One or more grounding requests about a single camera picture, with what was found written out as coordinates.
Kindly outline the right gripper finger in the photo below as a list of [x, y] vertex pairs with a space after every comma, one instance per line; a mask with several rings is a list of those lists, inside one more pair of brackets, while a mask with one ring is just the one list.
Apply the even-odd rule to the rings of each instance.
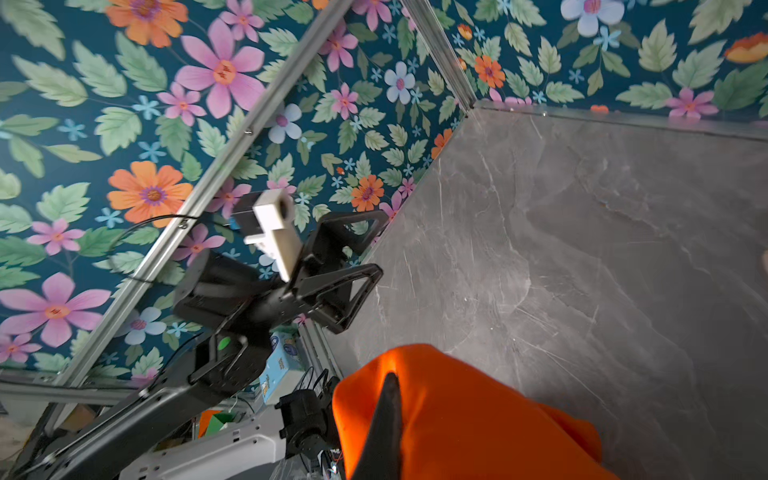
[[399, 480], [401, 476], [402, 397], [397, 376], [386, 375], [366, 442], [352, 479]]

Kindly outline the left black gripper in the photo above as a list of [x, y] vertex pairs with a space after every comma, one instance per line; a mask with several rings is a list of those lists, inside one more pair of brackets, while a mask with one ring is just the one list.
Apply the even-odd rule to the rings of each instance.
[[299, 315], [333, 334], [347, 331], [383, 277], [377, 264], [346, 267], [348, 247], [361, 256], [389, 223], [383, 211], [324, 215], [302, 248], [287, 282], [264, 280], [256, 268], [215, 251], [189, 265], [173, 292], [172, 313], [208, 329], [246, 336], [251, 342]]

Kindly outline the orange shorts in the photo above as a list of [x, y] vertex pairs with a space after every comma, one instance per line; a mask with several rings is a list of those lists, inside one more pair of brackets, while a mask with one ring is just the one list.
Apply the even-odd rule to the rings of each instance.
[[400, 479], [611, 479], [595, 427], [535, 402], [432, 345], [391, 349], [336, 387], [346, 475], [364, 448], [384, 379], [402, 397]]

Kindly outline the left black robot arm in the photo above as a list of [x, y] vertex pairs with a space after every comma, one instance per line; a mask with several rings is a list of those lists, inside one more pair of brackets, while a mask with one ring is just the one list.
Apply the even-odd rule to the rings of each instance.
[[264, 371], [273, 329], [304, 314], [328, 331], [349, 329], [383, 275], [350, 266], [386, 228], [382, 211], [329, 213], [304, 242], [287, 280], [216, 252], [197, 257], [174, 291], [173, 313], [208, 329], [142, 391], [82, 432], [36, 450], [17, 479], [114, 479], [183, 423], [245, 389]]

